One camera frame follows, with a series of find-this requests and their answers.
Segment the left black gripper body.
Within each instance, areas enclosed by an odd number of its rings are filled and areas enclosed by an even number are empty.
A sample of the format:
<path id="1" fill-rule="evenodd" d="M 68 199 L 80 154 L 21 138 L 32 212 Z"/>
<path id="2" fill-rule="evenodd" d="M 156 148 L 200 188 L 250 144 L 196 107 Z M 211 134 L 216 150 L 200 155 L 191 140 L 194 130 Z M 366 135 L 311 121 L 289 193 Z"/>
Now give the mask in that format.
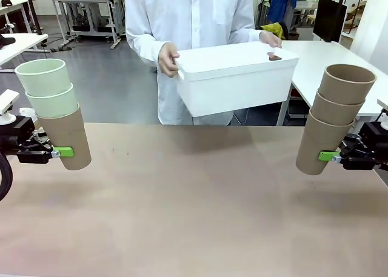
<path id="1" fill-rule="evenodd" d="M 15 122 L 1 125 L 1 152 L 16 155 L 20 163 L 47 164 L 47 152 L 34 149 L 34 131 L 32 118 L 26 116 L 16 116 Z"/>

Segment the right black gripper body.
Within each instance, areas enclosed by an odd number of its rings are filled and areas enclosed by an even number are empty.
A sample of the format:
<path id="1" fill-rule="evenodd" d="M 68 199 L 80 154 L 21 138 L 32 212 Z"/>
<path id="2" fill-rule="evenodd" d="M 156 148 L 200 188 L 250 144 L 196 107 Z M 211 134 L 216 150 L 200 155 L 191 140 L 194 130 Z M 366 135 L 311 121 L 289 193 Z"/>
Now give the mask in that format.
<path id="1" fill-rule="evenodd" d="M 360 152 L 341 152 L 345 170 L 387 170 L 387 130 L 380 122 L 366 122 L 357 134 L 361 138 Z"/>

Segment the person's left hand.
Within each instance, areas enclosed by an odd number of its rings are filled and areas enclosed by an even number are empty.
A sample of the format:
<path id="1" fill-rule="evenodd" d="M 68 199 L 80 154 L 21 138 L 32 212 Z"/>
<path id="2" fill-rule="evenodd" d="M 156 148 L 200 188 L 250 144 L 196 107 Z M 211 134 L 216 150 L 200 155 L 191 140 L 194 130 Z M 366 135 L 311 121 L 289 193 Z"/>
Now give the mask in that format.
<path id="1" fill-rule="evenodd" d="M 262 30 L 259 34 L 259 40 L 264 43 L 268 44 L 272 48 L 281 48 L 282 47 L 282 40 L 274 35 L 271 32 Z"/>

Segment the person's right hand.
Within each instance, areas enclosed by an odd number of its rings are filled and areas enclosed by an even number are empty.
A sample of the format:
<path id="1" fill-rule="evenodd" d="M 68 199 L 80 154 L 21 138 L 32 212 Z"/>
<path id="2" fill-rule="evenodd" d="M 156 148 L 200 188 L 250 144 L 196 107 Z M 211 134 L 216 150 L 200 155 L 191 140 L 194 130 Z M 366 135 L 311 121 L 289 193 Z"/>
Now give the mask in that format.
<path id="1" fill-rule="evenodd" d="M 178 58 L 179 53 L 175 44 L 173 44 L 172 42 L 166 42 L 161 47 L 158 55 L 158 65 L 160 71 L 169 78 L 173 78 L 179 70 L 175 62 L 175 59 Z"/>

